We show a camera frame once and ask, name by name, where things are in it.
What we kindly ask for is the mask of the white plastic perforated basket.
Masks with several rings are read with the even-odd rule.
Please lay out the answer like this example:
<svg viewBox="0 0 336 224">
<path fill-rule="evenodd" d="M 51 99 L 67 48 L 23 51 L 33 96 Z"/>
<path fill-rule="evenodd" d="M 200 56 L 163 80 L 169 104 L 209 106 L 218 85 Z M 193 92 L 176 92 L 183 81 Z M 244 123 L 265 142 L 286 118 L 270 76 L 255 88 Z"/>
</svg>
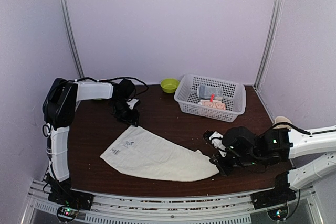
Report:
<svg viewBox="0 0 336 224">
<path fill-rule="evenodd" d="M 184 113 L 233 122 L 245 113 L 246 91 L 239 83 L 186 74 L 174 100 Z"/>
</svg>

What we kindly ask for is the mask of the right aluminium frame post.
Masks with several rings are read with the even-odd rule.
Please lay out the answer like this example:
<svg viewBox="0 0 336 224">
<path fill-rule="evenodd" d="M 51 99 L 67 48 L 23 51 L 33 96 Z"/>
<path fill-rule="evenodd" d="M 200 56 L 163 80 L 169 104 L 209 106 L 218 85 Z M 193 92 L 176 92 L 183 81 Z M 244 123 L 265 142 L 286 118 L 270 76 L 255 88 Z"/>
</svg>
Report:
<svg viewBox="0 0 336 224">
<path fill-rule="evenodd" d="M 264 79 L 264 76 L 266 74 L 266 70 L 268 67 L 268 62 L 271 57 L 272 46 L 274 43 L 275 34 L 276 34 L 277 26 L 279 23 L 279 19 L 280 19 L 279 17 L 280 17 L 281 8 L 282 8 L 282 1 L 283 0 L 274 0 L 274 3 L 273 3 L 267 38 L 266 38 L 264 50 L 262 53 L 259 70 L 258 70 L 255 84 L 254 84 L 254 88 L 256 90 L 261 89 L 261 85 L 262 85 L 262 82 L 263 82 L 263 79 Z"/>
</svg>

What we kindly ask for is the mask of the orange bunny pattern towel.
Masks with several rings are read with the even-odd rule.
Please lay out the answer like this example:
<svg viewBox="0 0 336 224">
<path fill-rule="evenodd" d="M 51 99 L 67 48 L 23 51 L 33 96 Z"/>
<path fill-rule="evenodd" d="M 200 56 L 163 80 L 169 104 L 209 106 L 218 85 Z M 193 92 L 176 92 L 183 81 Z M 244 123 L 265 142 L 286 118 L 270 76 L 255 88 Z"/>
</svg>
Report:
<svg viewBox="0 0 336 224">
<path fill-rule="evenodd" d="M 212 109 L 226 110 L 226 105 L 219 100 L 200 100 L 198 104 Z"/>
</svg>

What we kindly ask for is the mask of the aluminium frame post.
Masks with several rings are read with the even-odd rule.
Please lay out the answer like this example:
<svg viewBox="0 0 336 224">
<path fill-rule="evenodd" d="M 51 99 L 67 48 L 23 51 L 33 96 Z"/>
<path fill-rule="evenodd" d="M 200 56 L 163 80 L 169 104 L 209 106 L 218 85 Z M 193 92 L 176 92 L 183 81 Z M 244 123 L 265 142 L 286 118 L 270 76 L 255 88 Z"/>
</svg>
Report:
<svg viewBox="0 0 336 224">
<path fill-rule="evenodd" d="M 254 88 L 256 90 L 261 89 L 261 85 L 262 85 L 262 82 L 263 82 L 263 79 L 264 79 L 264 76 L 266 74 L 266 70 L 268 67 L 268 62 L 271 57 L 272 46 L 274 43 L 275 34 L 276 34 L 277 26 L 279 23 L 279 19 L 280 19 L 279 17 L 280 17 L 281 8 L 282 8 L 282 1 L 283 0 L 274 0 L 274 3 L 273 3 L 267 38 L 266 38 L 264 50 L 262 53 L 259 70 L 258 70 L 255 84 L 254 84 Z"/>
<path fill-rule="evenodd" d="M 62 11 L 62 15 L 63 15 L 63 19 L 64 19 L 64 23 L 65 23 L 65 29 L 66 29 L 66 36 L 68 39 L 68 44 L 70 47 L 70 52 L 71 52 L 71 56 L 75 65 L 75 70 L 77 72 L 77 76 L 79 78 L 84 78 L 85 77 L 85 73 L 79 58 L 79 54 L 78 54 L 78 49 L 77 49 L 77 45 L 76 45 L 76 41 L 75 41 L 75 36 L 74 36 L 74 32 L 73 32 L 73 28 L 71 25 L 71 19 L 70 19 L 70 14 L 69 14 L 69 8 L 68 8 L 68 3 L 67 0 L 59 0 L 60 1 L 60 6 L 61 6 L 61 11 Z"/>
</svg>

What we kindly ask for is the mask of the left aluminium frame post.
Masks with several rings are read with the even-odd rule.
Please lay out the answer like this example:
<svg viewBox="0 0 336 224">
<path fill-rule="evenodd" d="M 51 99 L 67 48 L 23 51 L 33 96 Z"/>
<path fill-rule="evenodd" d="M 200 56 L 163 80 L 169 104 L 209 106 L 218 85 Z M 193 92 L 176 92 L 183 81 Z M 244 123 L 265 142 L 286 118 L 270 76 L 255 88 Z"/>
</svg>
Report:
<svg viewBox="0 0 336 224">
<path fill-rule="evenodd" d="M 79 58 L 79 54 L 78 54 L 78 49 L 77 49 L 77 45 L 76 45 L 76 41 L 75 41 L 75 36 L 74 36 L 74 32 L 73 32 L 73 28 L 71 25 L 71 19 L 70 19 L 70 14 L 69 14 L 69 8 L 68 8 L 68 3 L 67 0 L 59 0 L 60 1 L 60 6 L 61 6 L 61 11 L 62 11 L 62 15 L 63 15 L 63 19 L 64 19 L 64 23 L 65 23 L 65 29 L 66 29 L 66 36 L 68 39 L 68 44 L 70 47 L 70 52 L 71 52 L 71 56 L 75 65 L 75 70 L 77 72 L 77 76 L 79 78 L 84 78 L 85 77 L 85 73 Z"/>
</svg>

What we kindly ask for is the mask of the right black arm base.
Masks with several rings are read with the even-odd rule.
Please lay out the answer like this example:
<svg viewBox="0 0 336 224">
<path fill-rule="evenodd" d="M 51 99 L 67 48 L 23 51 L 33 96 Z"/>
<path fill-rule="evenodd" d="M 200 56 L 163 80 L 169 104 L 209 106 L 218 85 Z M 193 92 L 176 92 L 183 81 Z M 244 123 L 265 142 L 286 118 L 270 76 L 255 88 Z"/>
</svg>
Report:
<svg viewBox="0 0 336 224">
<path fill-rule="evenodd" d="M 251 194 L 251 201 L 255 210 L 285 204 L 296 199 L 296 192 L 289 188 L 288 174 L 287 171 L 277 175 L 273 189 Z"/>
</svg>

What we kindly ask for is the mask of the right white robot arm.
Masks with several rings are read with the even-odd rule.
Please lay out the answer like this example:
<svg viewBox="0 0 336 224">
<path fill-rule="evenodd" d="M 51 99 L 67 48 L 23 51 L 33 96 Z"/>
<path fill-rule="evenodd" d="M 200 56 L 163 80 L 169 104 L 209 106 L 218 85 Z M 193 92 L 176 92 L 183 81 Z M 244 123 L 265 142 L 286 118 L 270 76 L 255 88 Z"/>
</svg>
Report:
<svg viewBox="0 0 336 224">
<path fill-rule="evenodd" d="M 334 126 L 304 130 L 289 122 L 279 122 L 259 135 L 239 126 L 224 134 L 206 131 L 203 138 L 216 149 L 217 153 L 209 161 L 224 176 L 235 167 L 269 167 L 305 156 L 314 157 L 311 162 L 276 176 L 275 186 L 269 192 L 274 204 L 287 198 L 289 190 L 298 191 L 335 171 Z"/>
</svg>

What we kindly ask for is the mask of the front aluminium rail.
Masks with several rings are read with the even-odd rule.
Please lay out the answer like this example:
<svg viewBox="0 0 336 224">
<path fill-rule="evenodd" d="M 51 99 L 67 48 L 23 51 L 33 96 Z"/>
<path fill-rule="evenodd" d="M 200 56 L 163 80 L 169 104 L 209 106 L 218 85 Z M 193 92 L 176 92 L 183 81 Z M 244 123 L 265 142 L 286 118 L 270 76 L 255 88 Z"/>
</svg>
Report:
<svg viewBox="0 0 336 224">
<path fill-rule="evenodd" d="M 284 223 L 325 223 L 312 186 L 286 204 L 256 209 L 252 191 L 195 197 L 136 197 L 93 193 L 90 210 L 75 212 L 71 223 L 277 223 L 270 217 L 289 207 Z"/>
</svg>

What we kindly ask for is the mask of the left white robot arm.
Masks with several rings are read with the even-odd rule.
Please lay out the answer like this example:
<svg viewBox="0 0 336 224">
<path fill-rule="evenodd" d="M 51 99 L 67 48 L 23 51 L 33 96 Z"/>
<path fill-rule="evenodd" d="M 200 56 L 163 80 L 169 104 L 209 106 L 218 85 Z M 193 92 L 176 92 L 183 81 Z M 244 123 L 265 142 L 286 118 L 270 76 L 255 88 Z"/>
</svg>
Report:
<svg viewBox="0 0 336 224">
<path fill-rule="evenodd" d="M 69 180 L 68 134 L 75 118 L 76 106 L 81 101 L 108 100 L 112 114 L 119 121 L 137 127 L 140 114 L 136 109 L 139 99 L 133 78 L 112 80 L 81 78 L 54 80 L 43 104 L 44 135 L 50 176 L 58 183 Z"/>
</svg>

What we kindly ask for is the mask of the beige paper cup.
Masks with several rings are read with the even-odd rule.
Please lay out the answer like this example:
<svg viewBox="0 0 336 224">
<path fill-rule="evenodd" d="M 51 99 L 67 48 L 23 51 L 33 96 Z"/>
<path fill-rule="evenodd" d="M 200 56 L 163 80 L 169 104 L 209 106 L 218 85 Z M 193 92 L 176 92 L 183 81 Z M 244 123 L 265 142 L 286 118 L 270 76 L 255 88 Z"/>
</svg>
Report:
<svg viewBox="0 0 336 224">
<path fill-rule="evenodd" d="M 277 116 L 274 119 L 274 125 L 276 129 L 281 129 L 281 128 L 287 128 L 291 129 L 292 127 L 288 124 L 283 124 L 283 123 L 289 123 L 292 124 L 292 122 L 285 116 Z"/>
</svg>

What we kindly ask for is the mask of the small green bowl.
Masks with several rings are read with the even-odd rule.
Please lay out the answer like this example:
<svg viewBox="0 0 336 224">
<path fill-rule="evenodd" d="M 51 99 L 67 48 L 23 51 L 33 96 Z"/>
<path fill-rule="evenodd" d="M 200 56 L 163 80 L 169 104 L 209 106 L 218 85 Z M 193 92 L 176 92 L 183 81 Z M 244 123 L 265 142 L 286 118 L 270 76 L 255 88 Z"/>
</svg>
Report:
<svg viewBox="0 0 336 224">
<path fill-rule="evenodd" d="M 160 82 L 162 91 L 165 93 L 174 93 L 177 90 L 179 84 L 180 82 L 174 78 L 167 78 Z"/>
</svg>

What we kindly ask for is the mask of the white towel blue print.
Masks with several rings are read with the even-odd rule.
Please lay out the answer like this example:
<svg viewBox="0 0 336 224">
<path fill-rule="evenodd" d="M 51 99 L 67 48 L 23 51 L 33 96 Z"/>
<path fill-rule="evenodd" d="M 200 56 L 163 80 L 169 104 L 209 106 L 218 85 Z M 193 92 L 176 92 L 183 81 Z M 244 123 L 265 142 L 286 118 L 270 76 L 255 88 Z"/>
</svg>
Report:
<svg viewBox="0 0 336 224">
<path fill-rule="evenodd" d="M 195 182 L 219 174 L 201 151 L 174 144 L 139 126 L 128 127 L 100 158 L 122 174 L 153 180 Z"/>
</svg>

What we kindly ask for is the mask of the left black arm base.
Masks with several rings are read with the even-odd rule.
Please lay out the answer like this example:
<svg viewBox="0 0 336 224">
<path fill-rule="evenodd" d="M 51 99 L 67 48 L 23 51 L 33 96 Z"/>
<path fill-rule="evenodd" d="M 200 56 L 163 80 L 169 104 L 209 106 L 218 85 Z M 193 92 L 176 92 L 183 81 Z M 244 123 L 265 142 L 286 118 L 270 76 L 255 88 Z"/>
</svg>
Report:
<svg viewBox="0 0 336 224">
<path fill-rule="evenodd" d="M 57 182 L 51 178 L 48 183 L 51 187 L 48 196 L 49 201 L 77 210 L 91 209 L 93 194 L 72 190 L 70 178 L 62 182 Z"/>
</svg>

